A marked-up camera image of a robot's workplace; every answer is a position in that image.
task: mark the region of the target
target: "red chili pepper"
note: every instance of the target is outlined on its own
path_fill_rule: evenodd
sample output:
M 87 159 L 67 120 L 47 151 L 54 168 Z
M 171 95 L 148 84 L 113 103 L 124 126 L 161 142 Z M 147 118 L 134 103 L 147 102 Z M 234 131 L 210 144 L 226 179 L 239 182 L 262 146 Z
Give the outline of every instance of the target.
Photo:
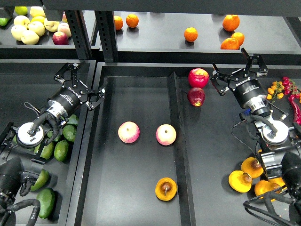
M 294 102 L 294 95 L 291 95 L 288 98 L 288 101 L 291 103 L 292 108 L 293 108 L 293 121 L 301 125 L 301 110 L 299 106 Z

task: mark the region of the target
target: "shelf post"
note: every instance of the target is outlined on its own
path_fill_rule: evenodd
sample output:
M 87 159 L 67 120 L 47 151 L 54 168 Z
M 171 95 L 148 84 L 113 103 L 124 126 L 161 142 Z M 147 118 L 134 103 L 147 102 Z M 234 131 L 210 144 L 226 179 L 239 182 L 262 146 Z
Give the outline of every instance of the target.
M 95 17 L 104 61 L 106 63 L 118 62 L 114 13 L 112 11 L 95 11 Z
M 65 10 L 74 46 L 79 60 L 92 59 L 92 50 L 82 11 Z

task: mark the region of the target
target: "pink apple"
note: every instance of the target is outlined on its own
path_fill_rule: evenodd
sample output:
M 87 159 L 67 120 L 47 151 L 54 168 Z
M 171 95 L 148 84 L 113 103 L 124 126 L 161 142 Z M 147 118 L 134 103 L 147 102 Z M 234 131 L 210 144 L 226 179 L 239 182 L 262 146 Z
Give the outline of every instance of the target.
M 177 133 L 169 124 L 164 124 L 158 127 L 156 132 L 157 141 L 162 145 L 170 145 L 175 141 Z
M 67 23 L 67 18 L 66 18 L 66 14 L 65 14 L 65 12 L 63 13 L 63 18 L 62 18 L 62 21 L 63 21 L 64 23 Z
M 69 41 L 64 32 L 55 32 L 52 36 L 52 41 L 55 45 L 68 45 Z
M 57 31 L 58 32 L 64 32 L 67 35 L 67 38 L 71 37 L 71 31 L 70 31 L 69 25 L 67 23 L 61 23 L 57 27 Z
M 132 121 L 126 121 L 118 129 L 118 136 L 124 143 L 135 142 L 140 135 L 139 127 Z

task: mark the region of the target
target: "logo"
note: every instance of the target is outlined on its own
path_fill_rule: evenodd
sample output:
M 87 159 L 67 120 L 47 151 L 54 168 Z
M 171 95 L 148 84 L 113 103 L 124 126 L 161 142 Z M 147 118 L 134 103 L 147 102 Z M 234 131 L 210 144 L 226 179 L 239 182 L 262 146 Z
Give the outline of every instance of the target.
M 68 87 L 68 90 L 70 90 L 78 98 L 81 98 L 81 95 L 77 94 L 77 92 L 75 92 L 71 87 Z
M 243 80 L 243 81 L 241 81 L 241 82 L 239 82 L 239 83 L 236 83 L 235 85 L 236 86 L 240 86 L 241 84 L 244 84 L 244 83 L 246 83 L 247 81 L 250 81 L 251 79 L 250 79 L 250 77 L 249 78 L 247 78 L 246 80 Z

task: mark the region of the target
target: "robotic hand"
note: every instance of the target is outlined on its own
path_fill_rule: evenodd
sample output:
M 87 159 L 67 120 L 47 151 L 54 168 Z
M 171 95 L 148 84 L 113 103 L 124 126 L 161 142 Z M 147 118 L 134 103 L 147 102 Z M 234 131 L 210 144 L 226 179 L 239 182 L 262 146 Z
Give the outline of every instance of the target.
M 272 105 L 267 99 L 264 89 L 258 81 L 258 77 L 267 75 L 268 69 L 260 55 L 249 56 L 242 48 L 242 54 L 247 59 L 245 68 L 241 68 L 232 74 L 220 73 L 213 63 L 213 77 L 211 82 L 218 93 L 223 96 L 226 91 L 231 90 L 241 108 L 246 109 L 239 114 L 241 120 L 247 125 L 253 124 L 256 129 L 256 136 L 250 131 L 252 139 L 258 141 L 261 152 L 254 152 L 264 169 L 268 179 L 282 177 L 291 199 L 276 193 L 265 195 L 265 204 L 268 212 L 250 206 L 250 201 L 244 203 L 245 209 L 252 215 L 249 209 L 272 217 L 281 225 L 294 225 L 279 217 L 271 204 L 271 197 L 281 202 L 292 204 L 299 216 L 301 216 L 301 127 L 293 123 L 291 127 L 286 126 L 282 120 L 287 114 L 280 110 L 283 115 L 279 120 L 274 120 Z M 253 64 L 257 64 L 259 69 L 254 71 Z
M 0 226 L 15 225 L 14 212 L 27 206 L 34 206 L 28 226 L 35 224 L 40 202 L 35 199 L 24 200 L 14 204 L 16 194 L 29 193 L 32 185 L 37 181 L 46 159 L 40 154 L 43 147 L 51 143 L 70 117 L 81 105 L 85 104 L 89 110 L 95 109 L 104 99 L 105 84 L 98 90 L 89 90 L 77 78 L 77 71 L 81 65 L 66 63 L 55 75 L 55 80 L 62 87 L 49 100 L 49 106 L 41 110 L 33 122 L 15 127 L 10 122 L 0 134 Z M 65 80 L 64 73 L 70 71 L 71 79 Z M 90 101 L 92 96 L 99 96 L 96 102 Z M 46 134 L 53 131 L 51 138 Z M 38 153 L 32 148 L 40 145 Z

